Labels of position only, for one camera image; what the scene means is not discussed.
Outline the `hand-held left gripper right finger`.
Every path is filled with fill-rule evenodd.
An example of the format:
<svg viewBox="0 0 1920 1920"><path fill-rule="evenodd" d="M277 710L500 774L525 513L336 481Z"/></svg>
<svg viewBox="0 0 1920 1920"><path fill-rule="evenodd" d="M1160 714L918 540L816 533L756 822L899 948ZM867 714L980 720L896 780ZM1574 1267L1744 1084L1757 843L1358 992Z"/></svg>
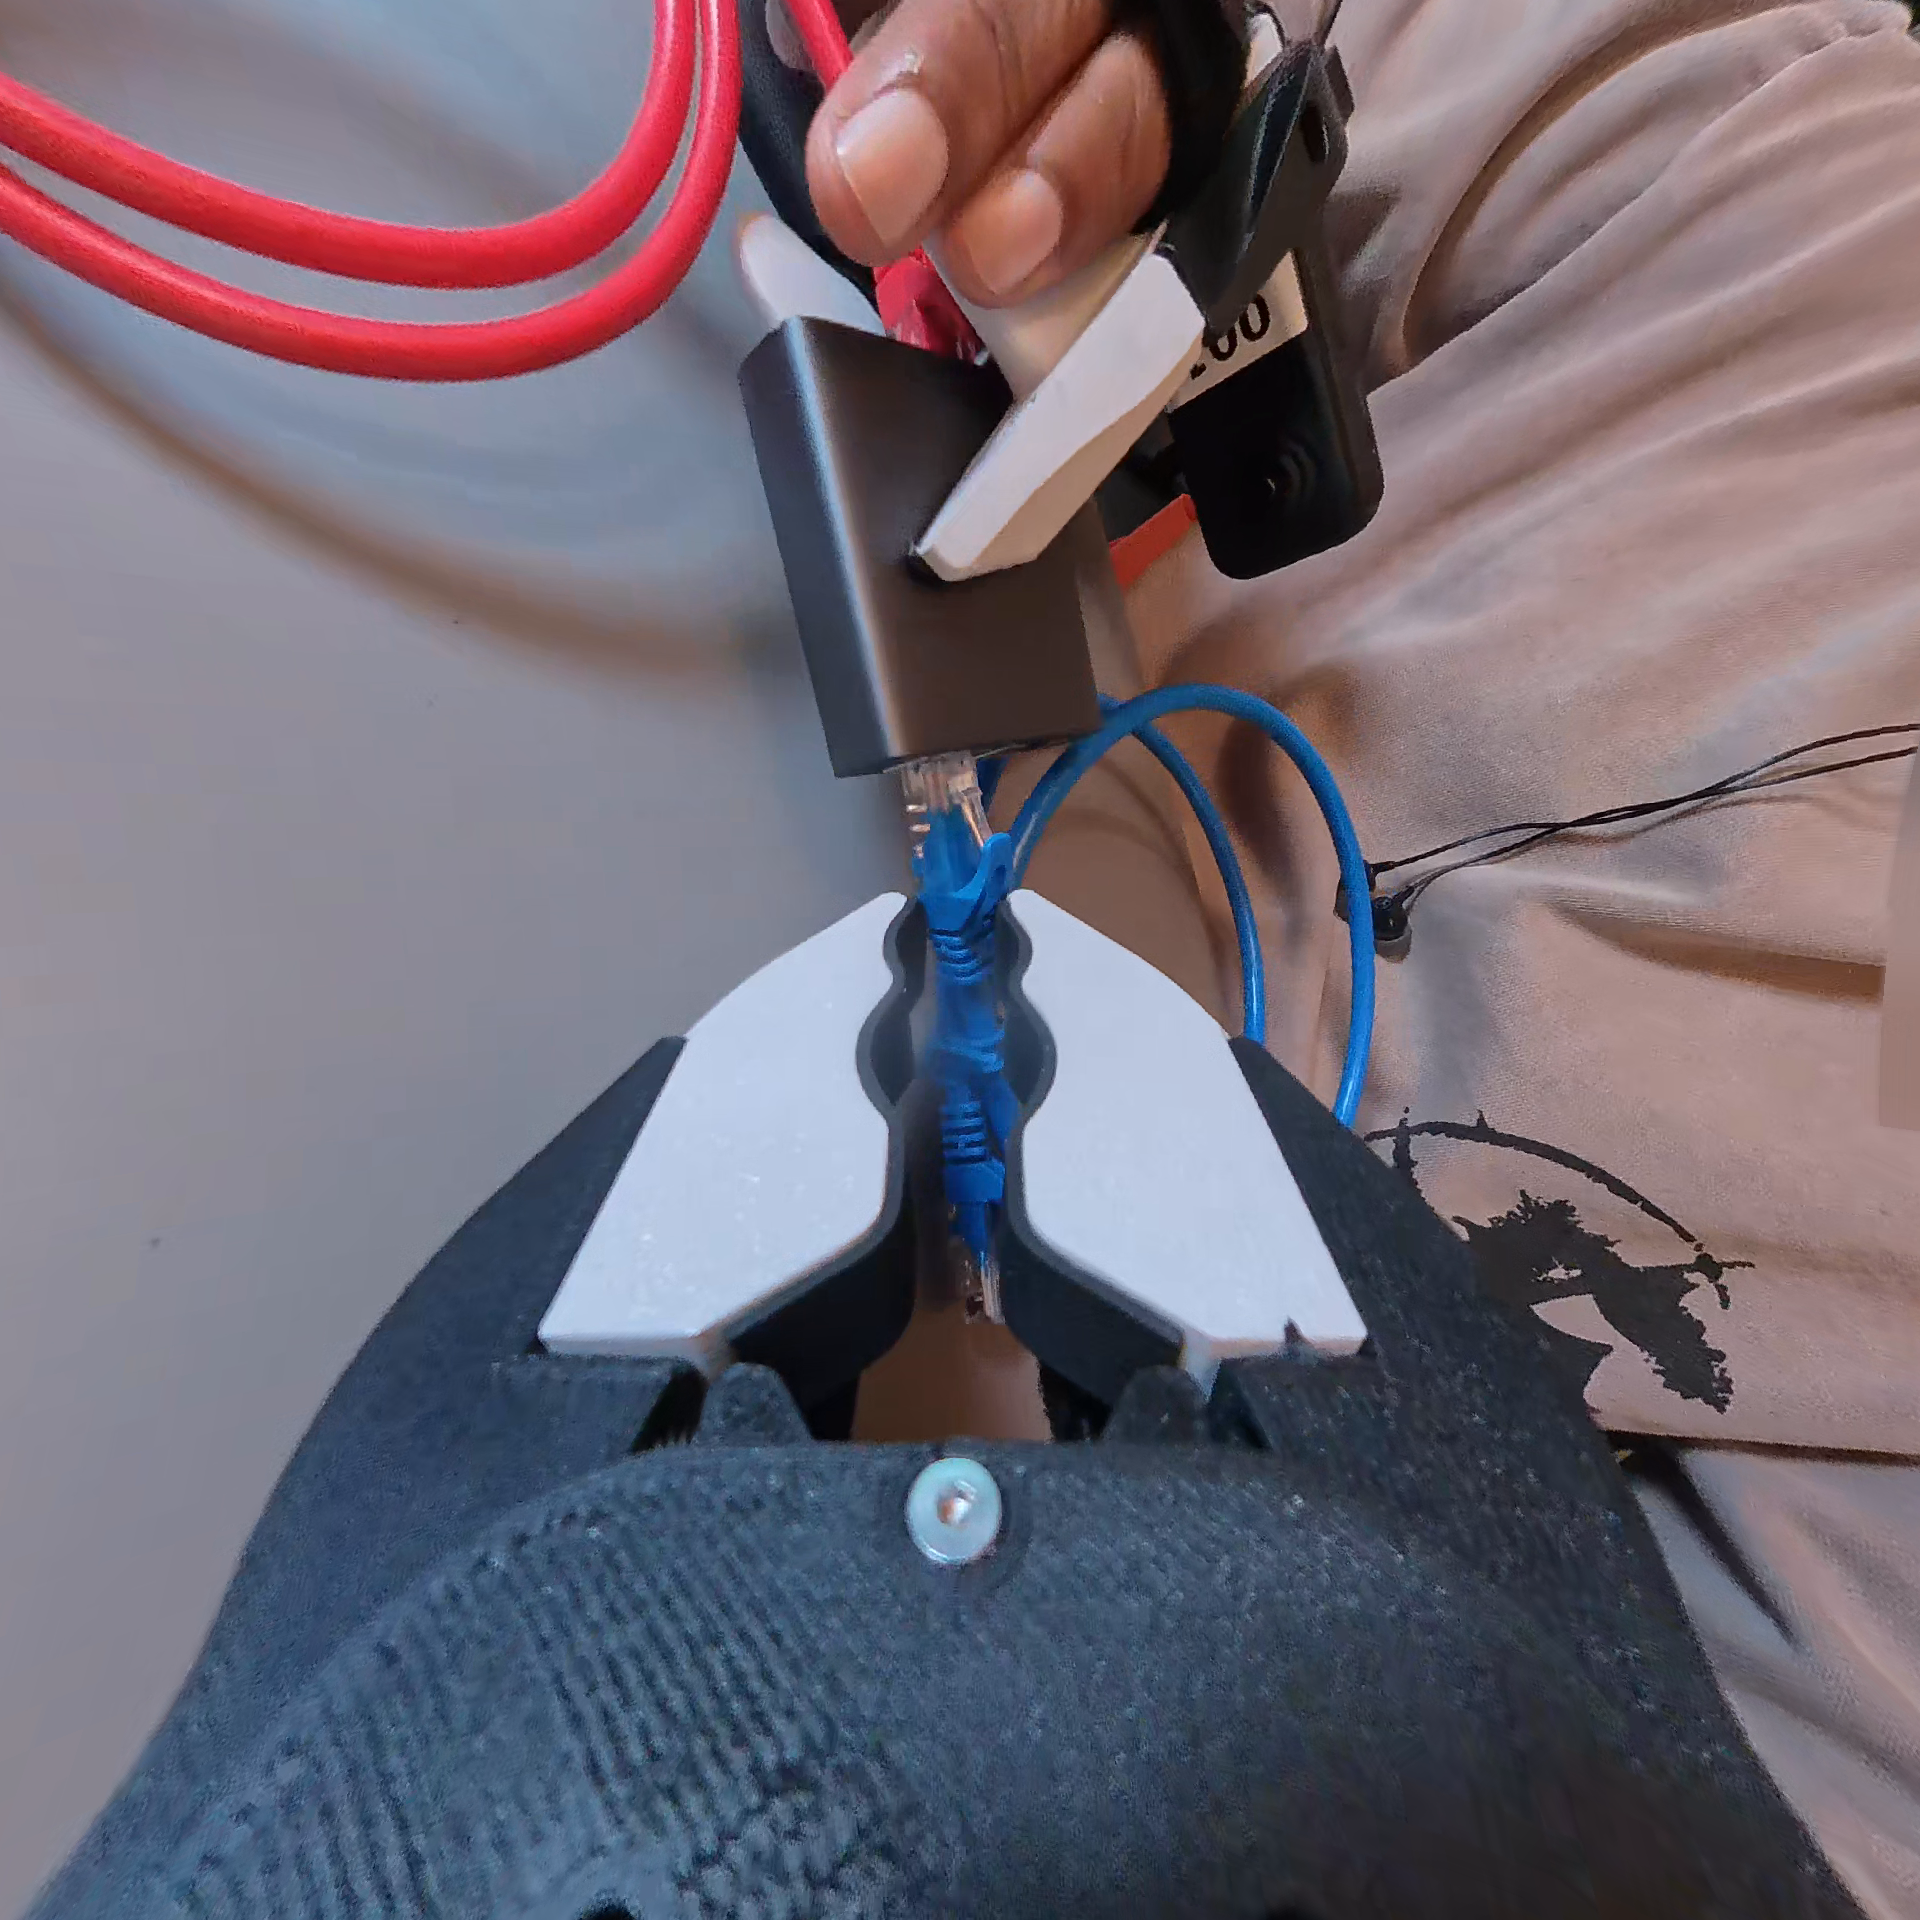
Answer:
<svg viewBox="0 0 1920 1920"><path fill-rule="evenodd" d="M1117 1405L1137 1371L1203 1393L1224 1361L1351 1358L1366 1319L1228 1031L1151 963L1039 891L1005 906L1000 1311L1034 1358Z"/></svg>

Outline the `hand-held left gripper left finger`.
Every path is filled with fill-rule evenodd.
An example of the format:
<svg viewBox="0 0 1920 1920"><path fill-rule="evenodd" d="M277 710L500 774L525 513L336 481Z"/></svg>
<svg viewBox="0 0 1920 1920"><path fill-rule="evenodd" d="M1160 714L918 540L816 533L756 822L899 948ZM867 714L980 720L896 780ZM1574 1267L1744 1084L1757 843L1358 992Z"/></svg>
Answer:
<svg viewBox="0 0 1920 1920"><path fill-rule="evenodd" d="M552 1295L538 1343L781 1373L835 1405L914 1307L918 912L882 891L719 999Z"/></svg>

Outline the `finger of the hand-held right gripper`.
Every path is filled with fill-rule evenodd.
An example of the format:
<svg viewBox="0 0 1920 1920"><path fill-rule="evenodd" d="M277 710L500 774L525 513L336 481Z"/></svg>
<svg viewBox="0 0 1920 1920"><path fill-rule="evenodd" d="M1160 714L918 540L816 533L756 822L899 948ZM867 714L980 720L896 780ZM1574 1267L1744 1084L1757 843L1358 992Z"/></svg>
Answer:
<svg viewBox="0 0 1920 1920"><path fill-rule="evenodd" d="M1145 250L999 421L914 541L914 564L978 580L1042 558L1162 411L1201 336L1203 309L1174 262Z"/></svg>
<svg viewBox="0 0 1920 1920"><path fill-rule="evenodd" d="M861 294L769 212L741 222L738 270L762 323L882 323L872 294Z"/></svg>

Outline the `black adapter box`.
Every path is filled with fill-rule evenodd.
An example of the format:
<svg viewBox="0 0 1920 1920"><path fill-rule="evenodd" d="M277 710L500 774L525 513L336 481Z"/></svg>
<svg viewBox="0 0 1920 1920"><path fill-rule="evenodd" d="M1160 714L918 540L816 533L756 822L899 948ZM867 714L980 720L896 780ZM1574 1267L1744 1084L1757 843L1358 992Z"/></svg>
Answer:
<svg viewBox="0 0 1920 1920"><path fill-rule="evenodd" d="M1010 406L996 369L799 317L746 352L741 397L838 780L1099 725L1082 535L958 585L914 558Z"/></svg>

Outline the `person's right hand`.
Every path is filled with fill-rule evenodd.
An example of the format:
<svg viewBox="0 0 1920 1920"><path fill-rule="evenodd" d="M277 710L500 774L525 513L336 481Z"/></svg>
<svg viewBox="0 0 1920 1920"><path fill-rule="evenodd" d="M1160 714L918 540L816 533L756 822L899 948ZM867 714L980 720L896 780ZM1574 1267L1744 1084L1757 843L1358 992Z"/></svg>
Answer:
<svg viewBox="0 0 1920 1920"><path fill-rule="evenodd" d="M980 306L1088 269L1165 169L1156 60L1106 2L896 2L806 138L812 212L845 256L929 250Z"/></svg>

